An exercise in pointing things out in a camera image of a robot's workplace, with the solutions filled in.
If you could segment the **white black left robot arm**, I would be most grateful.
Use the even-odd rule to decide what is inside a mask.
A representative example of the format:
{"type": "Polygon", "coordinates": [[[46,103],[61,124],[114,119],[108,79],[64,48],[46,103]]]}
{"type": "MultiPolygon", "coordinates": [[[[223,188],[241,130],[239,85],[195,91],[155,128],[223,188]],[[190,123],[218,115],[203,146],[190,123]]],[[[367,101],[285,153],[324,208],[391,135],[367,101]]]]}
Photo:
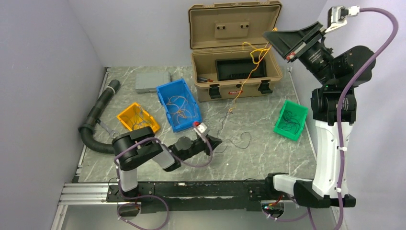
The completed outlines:
{"type": "Polygon", "coordinates": [[[112,141],[114,163],[117,179],[120,185],[119,196],[125,201],[132,201],[138,193],[137,169],[139,166],[153,160],[164,171],[171,172],[182,164],[192,166],[185,161],[203,152],[213,158],[213,151],[222,143],[220,138],[208,134],[203,123],[194,128],[196,139],[181,137],[172,145],[165,145],[155,137],[150,127],[115,137],[112,141]]]}

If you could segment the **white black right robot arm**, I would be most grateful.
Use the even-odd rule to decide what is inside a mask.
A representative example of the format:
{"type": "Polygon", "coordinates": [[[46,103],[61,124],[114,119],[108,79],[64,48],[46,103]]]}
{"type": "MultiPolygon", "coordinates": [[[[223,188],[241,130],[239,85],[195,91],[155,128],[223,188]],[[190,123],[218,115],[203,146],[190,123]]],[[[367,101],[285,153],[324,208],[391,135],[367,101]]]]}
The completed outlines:
{"type": "Polygon", "coordinates": [[[356,121],[354,90],[372,78],[373,51],[354,46],[334,57],[324,45],[325,30],[318,22],[296,31],[266,31],[263,36],[285,60],[299,60],[321,83],[311,96],[317,131],[314,178],[270,173],[264,194],[270,199],[281,193],[292,195],[297,204],[310,208],[354,207],[356,198],[347,187],[345,152],[356,121]]]}

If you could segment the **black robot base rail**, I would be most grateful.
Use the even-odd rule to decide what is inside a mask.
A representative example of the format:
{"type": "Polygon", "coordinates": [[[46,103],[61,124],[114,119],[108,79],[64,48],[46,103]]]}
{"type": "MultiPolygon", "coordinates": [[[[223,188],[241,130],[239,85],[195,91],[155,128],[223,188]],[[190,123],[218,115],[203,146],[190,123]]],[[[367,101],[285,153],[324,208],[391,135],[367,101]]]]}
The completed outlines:
{"type": "Polygon", "coordinates": [[[108,185],[106,202],[137,202],[142,214],[166,211],[234,210],[261,211],[270,206],[279,209],[288,195],[270,192],[264,180],[139,182],[133,192],[119,193],[116,184],[108,185]]]}

